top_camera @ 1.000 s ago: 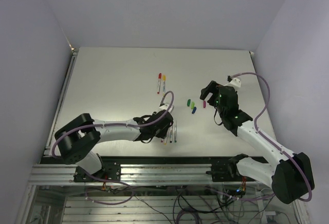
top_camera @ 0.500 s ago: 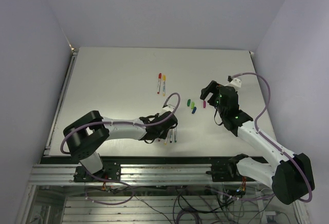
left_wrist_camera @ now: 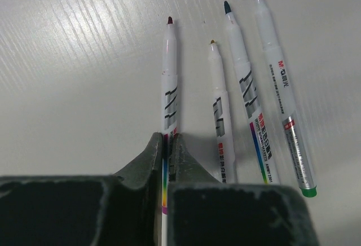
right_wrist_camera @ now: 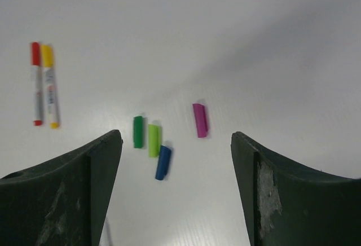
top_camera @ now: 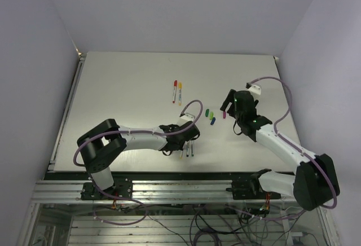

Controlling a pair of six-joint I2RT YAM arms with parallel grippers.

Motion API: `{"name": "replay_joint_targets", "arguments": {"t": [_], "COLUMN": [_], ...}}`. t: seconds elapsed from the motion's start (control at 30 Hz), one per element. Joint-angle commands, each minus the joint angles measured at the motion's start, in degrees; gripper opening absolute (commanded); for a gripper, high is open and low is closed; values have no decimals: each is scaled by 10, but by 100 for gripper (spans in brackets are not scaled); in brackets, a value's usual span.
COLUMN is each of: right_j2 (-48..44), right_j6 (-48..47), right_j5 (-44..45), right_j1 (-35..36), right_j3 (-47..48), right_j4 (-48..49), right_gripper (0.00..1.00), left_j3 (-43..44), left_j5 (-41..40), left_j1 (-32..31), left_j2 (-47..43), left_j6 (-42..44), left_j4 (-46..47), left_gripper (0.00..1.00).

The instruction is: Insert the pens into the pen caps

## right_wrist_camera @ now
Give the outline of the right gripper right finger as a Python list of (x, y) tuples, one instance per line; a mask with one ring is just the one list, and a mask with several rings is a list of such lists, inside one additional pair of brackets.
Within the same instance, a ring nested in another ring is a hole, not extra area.
[(231, 154), (251, 245), (359, 245), (360, 180), (316, 170), (244, 133)]

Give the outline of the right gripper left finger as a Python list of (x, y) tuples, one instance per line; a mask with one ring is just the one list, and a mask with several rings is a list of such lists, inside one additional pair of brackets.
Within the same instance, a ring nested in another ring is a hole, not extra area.
[(1, 179), (2, 245), (98, 245), (121, 158), (111, 130)]

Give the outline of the red marker pen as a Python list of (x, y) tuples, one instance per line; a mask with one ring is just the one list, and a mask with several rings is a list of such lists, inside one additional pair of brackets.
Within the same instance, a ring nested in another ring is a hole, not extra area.
[(30, 44), (31, 50), (31, 77), (33, 82), (33, 103), (34, 103), (34, 126), (41, 126), (43, 124), (43, 107), (42, 107), (42, 67), (41, 67), (41, 52), (38, 42)]

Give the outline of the yellow marker pen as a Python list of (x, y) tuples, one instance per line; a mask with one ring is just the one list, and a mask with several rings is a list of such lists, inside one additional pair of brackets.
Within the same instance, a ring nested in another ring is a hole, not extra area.
[(56, 91), (55, 70), (54, 70), (54, 53), (50, 45), (40, 45), (42, 55), (46, 110), (49, 116), (51, 129), (60, 127), (60, 118), (58, 110), (58, 99)]

